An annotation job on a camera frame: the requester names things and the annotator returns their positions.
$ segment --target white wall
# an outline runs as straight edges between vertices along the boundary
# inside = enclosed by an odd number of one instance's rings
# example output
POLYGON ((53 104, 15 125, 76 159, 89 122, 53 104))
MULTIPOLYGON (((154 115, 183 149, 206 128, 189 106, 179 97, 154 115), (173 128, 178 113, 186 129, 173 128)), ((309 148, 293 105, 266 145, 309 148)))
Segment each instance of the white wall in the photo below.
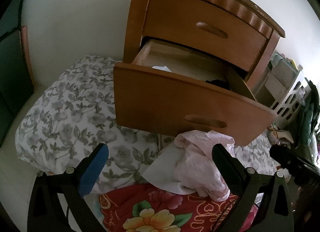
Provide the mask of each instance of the white wall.
POLYGON ((252 0, 285 31, 277 51, 303 66, 320 91, 320 21, 307 0, 252 0))
MULTIPOLYGON (((131 0, 25 0, 36 81, 50 85, 87 54, 123 56, 131 0)), ((277 50, 304 67, 320 86, 320 22, 307 0, 252 0, 286 32, 277 50)))
POLYGON ((123 57, 131 0, 24 0, 36 82, 49 86, 85 55, 123 57))

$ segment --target dark green panel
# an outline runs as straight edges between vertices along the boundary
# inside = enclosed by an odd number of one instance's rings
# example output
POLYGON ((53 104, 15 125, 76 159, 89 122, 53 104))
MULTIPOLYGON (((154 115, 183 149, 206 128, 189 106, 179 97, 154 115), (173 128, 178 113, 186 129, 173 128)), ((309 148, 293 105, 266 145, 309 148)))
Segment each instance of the dark green panel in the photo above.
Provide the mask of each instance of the dark green panel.
POLYGON ((19 30, 0 42, 0 93, 14 115, 33 93, 19 30))
POLYGON ((0 147, 4 135, 7 132, 12 120, 13 115, 10 113, 0 94, 0 147))
POLYGON ((19 26, 19 7, 21 0, 12 0, 0 20, 0 36, 19 26))

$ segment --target red floral fabric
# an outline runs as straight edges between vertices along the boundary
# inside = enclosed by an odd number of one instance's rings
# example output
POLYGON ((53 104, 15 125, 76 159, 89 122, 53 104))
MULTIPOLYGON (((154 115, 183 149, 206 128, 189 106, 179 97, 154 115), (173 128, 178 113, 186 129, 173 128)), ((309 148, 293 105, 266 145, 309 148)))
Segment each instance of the red floral fabric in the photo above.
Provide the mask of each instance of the red floral fabric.
MULTIPOLYGON (((219 216, 223 221, 237 196, 222 202, 209 197, 175 195, 151 184, 138 184, 110 191, 99 196, 103 224, 110 232, 207 232, 211 231, 219 216)), ((247 230, 257 207, 252 206, 243 227, 247 230)))

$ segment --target yellow flower print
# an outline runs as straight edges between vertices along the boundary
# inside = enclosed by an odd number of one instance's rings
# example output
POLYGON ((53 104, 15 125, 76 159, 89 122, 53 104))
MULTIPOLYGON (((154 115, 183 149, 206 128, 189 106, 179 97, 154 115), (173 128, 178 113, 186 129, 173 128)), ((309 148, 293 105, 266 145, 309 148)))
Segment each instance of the yellow flower print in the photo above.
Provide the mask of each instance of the yellow flower print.
POLYGON ((126 232, 179 232, 176 225, 171 226, 174 215, 169 210, 161 210, 155 214, 153 209, 143 209, 139 217, 127 219, 123 224, 126 232))

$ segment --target tiled floor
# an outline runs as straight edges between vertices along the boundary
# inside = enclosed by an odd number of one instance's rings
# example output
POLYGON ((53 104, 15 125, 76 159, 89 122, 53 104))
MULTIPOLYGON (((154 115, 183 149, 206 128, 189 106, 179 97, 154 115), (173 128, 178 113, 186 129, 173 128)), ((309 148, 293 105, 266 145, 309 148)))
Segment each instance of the tiled floor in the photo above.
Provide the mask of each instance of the tiled floor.
MULTIPOLYGON (((13 121, 0 148, 0 201, 21 232, 27 231, 29 201, 38 169, 18 159, 14 137, 20 122, 45 89, 44 86, 38 86, 35 89, 34 94, 13 121)), ((84 197, 84 200, 95 216, 102 221, 96 197, 96 194, 89 194, 84 197)), ((59 199, 64 212, 66 212, 67 202, 64 196, 59 195, 59 199)), ((69 214, 69 224, 73 230, 81 232, 71 212, 69 214)))

